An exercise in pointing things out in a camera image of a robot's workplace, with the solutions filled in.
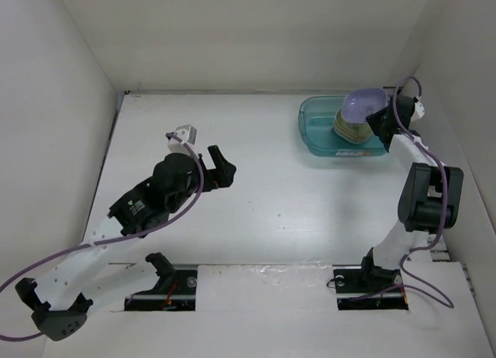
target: plastic container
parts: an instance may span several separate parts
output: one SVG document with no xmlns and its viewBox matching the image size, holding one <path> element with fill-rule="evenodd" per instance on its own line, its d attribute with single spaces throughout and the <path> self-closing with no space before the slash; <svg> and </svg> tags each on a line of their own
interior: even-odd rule
<svg viewBox="0 0 496 358">
<path fill-rule="evenodd" d="M 298 114 L 301 139 L 318 157 L 375 157 L 384 155 L 382 142 L 372 136 L 361 144 L 349 143 L 333 129 L 336 114 L 343 106 L 344 96 L 311 97 L 305 100 Z"/>
</svg>

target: wire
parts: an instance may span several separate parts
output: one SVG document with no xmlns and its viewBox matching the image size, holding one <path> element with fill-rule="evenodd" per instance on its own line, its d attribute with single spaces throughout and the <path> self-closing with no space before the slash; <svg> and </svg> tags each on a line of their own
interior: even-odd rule
<svg viewBox="0 0 496 358">
<path fill-rule="evenodd" d="M 173 284 L 172 284 L 172 287 L 170 287 L 170 290 L 169 292 L 167 293 L 167 297 L 165 298 L 164 300 L 164 303 L 162 304 L 162 310 L 165 309 L 165 307 L 169 304 L 170 302 L 170 298 L 171 298 L 171 295 L 174 291 L 176 291 L 176 288 L 177 288 L 177 281 L 175 281 Z"/>
<path fill-rule="evenodd" d="M 396 119 L 396 123 L 400 127 L 402 133 L 405 136 L 407 136 L 417 146 L 417 148 L 422 153 L 424 153 L 425 155 L 427 155 L 428 157 L 430 157 L 436 163 L 437 167 L 439 168 L 439 172 L 441 173 L 441 181 L 442 181 L 442 184 L 443 184 L 443 198 L 442 198 L 442 204 L 441 204 L 441 206 L 442 206 L 442 208 L 441 208 L 441 219 L 439 220 L 439 226 L 438 226 L 438 229 L 437 229 L 437 234 L 436 234 L 435 239 L 428 246 L 411 248 L 401 258 L 399 266 L 400 266 L 400 269 L 401 269 L 401 271 L 403 273 L 407 274 L 409 277 L 415 279 L 416 281 L 418 281 L 420 283 L 423 283 L 426 286 L 429 286 L 431 289 L 433 289 L 435 292 L 437 292 L 439 295 L 441 295 L 445 299 L 445 301 L 437 298 L 436 296 L 430 294 L 429 292 L 426 292 L 426 291 L 422 290 L 419 287 L 411 286 L 411 285 L 408 285 L 408 284 L 396 284 L 394 286 L 387 287 L 387 288 L 385 288 L 382 291 L 378 291 L 378 292 L 375 292 L 373 294 L 365 294 L 364 296 L 360 296 L 358 298 L 350 298 L 349 300 L 359 301 L 359 300 L 363 300 L 363 299 L 366 299 L 366 298 L 372 298 L 372 297 L 377 296 L 379 294 L 384 294 L 385 292 L 392 291 L 392 290 L 395 290 L 395 289 L 398 289 L 398 288 L 410 288 L 412 290 L 416 290 L 417 292 L 420 292 L 420 293 L 424 294 L 425 296 L 428 296 L 428 297 L 432 298 L 433 300 L 436 300 L 441 305 L 444 305 L 447 308 L 453 309 L 455 307 L 455 305 L 453 304 L 453 302 L 451 301 L 451 299 L 444 292 L 442 292 L 440 289 L 438 289 L 434 284 L 431 284 L 428 281 L 425 281 L 422 278 L 417 277 L 416 275 L 412 274 L 411 272 L 409 272 L 408 270 L 405 269 L 405 262 L 406 262 L 406 260 L 408 259 L 408 257 L 412 253 L 415 253 L 415 252 L 418 252 L 418 251 L 431 250 L 441 240 L 441 237 L 442 237 L 443 231 L 444 231 L 444 225 L 445 225 L 445 222 L 446 222 L 446 213 L 448 211 L 448 179 L 447 179 L 447 176 L 446 176 L 446 171 L 444 170 L 443 162 L 441 162 L 441 160 L 438 157 L 436 157 L 433 153 L 431 153 L 430 151 L 428 151 L 422 144 L 420 144 L 420 143 L 418 143 L 418 142 L 415 141 L 415 137 L 413 136 L 413 134 L 408 129 L 406 129 L 406 127 L 403 126 L 403 124 L 401 123 L 401 120 L 400 120 L 400 117 L 399 117 L 399 114 L 398 114 L 398 108 L 396 106 L 396 98 L 398 96 L 398 90 L 399 90 L 399 88 L 402 85 L 406 85 L 406 83 L 410 79 L 412 79 L 417 84 L 417 86 L 418 86 L 418 98 L 420 98 L 422 96 L 422 86 L 420 84 L 420 81 L 416 77 L 414 77 L 414 76 L 406 77 L 396 87 L 396 89 L 394 90 L 394 94 L 393 94 L 393 98 L 392 98 L 394 118 Z"/>
<path fill-rule="evenodd" d="M 156 232 L 157 230 L 163 229 L 166 226 L 169 226 L 170 224 L 176 222 L 178 219 L 180 219 L 184 215 L 186 215 L 186 213 L 190 209 L 193 208 L 193 206 L 196 204 L 196 202 L 200 198 L 200 195 L 202 194 L 203 186 L 204 186 L 204 183 L 205 183 L 205 176 L 203 175 L 203 169 L 202 169 L 202 165 L 200 163 L 200 159 L 198 158 L 198 155 L 193 151 L 193 149 L 187 143 L 183 142 L 183 139 L 181 139 L 180 137 L 176 136 L 174 133 L 168 133 L 168 134 L 166 134 L 166 136 L 167 137 L 170 137 L 172 139 L 175 139 L 178 142 L 180 142 L 184 146 L 184 148 L 189 152 L 190 156 L 193 158 L 193 160 L 196 163 L 196 167 L 198 168 L 198 171 L 200 172 L 200 185 L 198 186 L 198 190 L 196 191 L 195 196 L 193 197 L 193 199 L 191 200 L 191 202 L 189 203 L 189 205 L 187 205 L 181 212 L 177 213 L 169 221 L 166 221 L 166 222 L 164 222 L 164 223 L 162 223 L 162 224 L 160 224 L 160 225 L 158 225 L 158 226 L 156 226 L 154 228 L 150 228 L 150 229 L 147 229 L 147 230 L 144 230 L 142 232 L 138 232 L 136 234 L 132 234 L 132 235 L 129 235 L 129 236 L 123 236 L 121 238 L 115 238 L 115 239 L 99 240 L 99 241 L 95 242 L 95 245 L 96 246 L 105 246 L 105 245 L 112 244 L 112 243 L 119 243 L 119 242 L 124 242 L 126 240 L 131 240 L 131 239 L 134 239 L 134 238 L 140 238 L 140 237 L 146 236 L 148 234 L 151 234 L 152 232 Z M 85 249 L 87 249 L 89 247 L 91 247 L 91 245 L 88 244 L 88 243 L 80 244 L 79 246 L 67 248 L 66 250 L 62 250 L 60 252 L 54 253 L 53 255 L 50 255 L 50 256 L 48 256 L 48 257 L 46 257 L 46 258 L 44 258 L 44 259 L 42 259 L 42 260 L 40 260 L 40 261 L 38 261 L 36 263 L 33 263 L 33 264 L 29 265 L 27 268 L 19 271 L 18 273 L 15 273 L 8 280 L 6 280 L 0 286 L 0 294 L 12 282 L 14 282 L 15 280 L 19 279 L 22 275 L 30 272 L 31 270 L 36 269 L 37 267 L 40 267 L 40 266 L 44 265 L 45 263 L 49 263 L 50 261 L 55 260 L 58 257 L 62 257 L 62 256 L 65 256 L 65 255 L 68 255 L 69 253 L 74 253 L 74 252 L 77 252 L 77 251 L 85 250 Z M 0 340 L 1 341 L 9 341 L 9 342 L 12 342 L 12 343 L 20 343 L 20 342 L 23 342 L 23 341 L 28 341 L 28 340 L 31 340 L 31 339 L 35 339 L 37 337 L 40 337 L 41 335 L 42 335 L 41 332 L 40 333 L 36 333 L 34 335 L 22 336 L 22 337 L 11 337 L 11 336 L 5 336 L 5 335 L 1 335 L 0 334 Z"/>
</svg>

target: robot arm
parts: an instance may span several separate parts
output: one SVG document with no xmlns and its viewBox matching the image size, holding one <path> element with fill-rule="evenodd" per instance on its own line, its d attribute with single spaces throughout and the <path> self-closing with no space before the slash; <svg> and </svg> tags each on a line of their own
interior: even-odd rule
<svg viewBox="0 0 496 358">
<path fill-rule="evenodd" d="M 184 126 L 175 134 L 192 145 L 196 130 Z M 215 165 L 212 170 L 206 169 L 202 155 L 202 170 L 198 170 L 195 160 L 185 155 L 186 149 L 175 139 L 169 140 L 168 147 L 172 153 L 155 166 L 152 177 L 126 192 L 92 235 L 84 239 L 86 248 L 69 254 L 41 277 L 24 278 L 15 286 L 22 301 L 33 310 L 36 327 L 50 339 L 58 341 L 72 335 L 89 315 L 109 303 L 152 288 L 166 291 L 173 284 L 175 269 L 161 253 L 151 253 L 117 274 L 95 279 L 115 256 L 146 240 L 146 231 L 167 222 L 169 215 L 199 189 L 200 174 L 204 177 L 203 192 L 233 183 L 236 167 L 224 159 L 217 146 L 208 148 Z M 137 233 L 128 240 L 95 245 Z"/>
<path fill-rule="evenodd" d="M 424 109 L 418 99 L 398 96 L 398 118 L 407 129 L 410 121 L 420 119 Z M 420 136 L 411 139 L 403 134 L 393 113 L 392 100 L 388 107 L 367 117 L 369 126 L 385 149 L 409 170 L 398 203 L 398 221 L 386 238 L 372 248 L 359 267 L 337 269 L 334 279 L 337 294 L 373 294 L 393 284 L 401 283 L 400 262 L 408 251 L 426 237 L 437 233 L 443 210 L 442 179 L 436 162 L 420 149 L 427 150 Z M 448 184 L 448 206 L 444 228 L 451 228 L 458 216 L 463 172 L 460 168 L 444 166 Z"/>
</svg>

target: white table surface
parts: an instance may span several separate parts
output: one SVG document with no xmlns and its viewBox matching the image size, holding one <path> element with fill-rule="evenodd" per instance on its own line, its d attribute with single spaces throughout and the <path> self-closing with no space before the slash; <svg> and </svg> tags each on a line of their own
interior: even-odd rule
<svg viewBox="0 0 496 358">
<path fill-rule="evenodd" d="M 197 312 L 98 312 L 44 358 L 491 358 L 458 263 L 408 263 L 455 304 L 407 291 L 409 311 L 343 311 L 331 267 L 200 267 Z M 418 284 L 405 277 L 406 284 Z"/>
<path fill-rule="evenodd" d="M 192 124 L 196 151 L 217 144 L 232 187 L 204 194 L 182 219 L 117 261 L 162 252 L 172 263 L 359 263 L 388 233 L 406 172 L 389 155 L 322 158 L 298 133 L 310 95 L 127 95 L 91 211 L 91 233 L 168 153 L 164 134 Z"/>
</svg>

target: purple cup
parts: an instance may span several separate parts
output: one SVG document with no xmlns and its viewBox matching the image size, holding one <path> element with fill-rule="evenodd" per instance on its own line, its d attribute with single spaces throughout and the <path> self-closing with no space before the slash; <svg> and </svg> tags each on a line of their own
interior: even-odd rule
<svg viewBox="0 0 496 358">
<path fill-rule="evenodd" d="M 366 117 L 375 114 L 387 105 L 388 94 L 384 89 L 357 89 L 344 98 L 341 116 L 348 123 L 367 123 Z"/>
</svg>

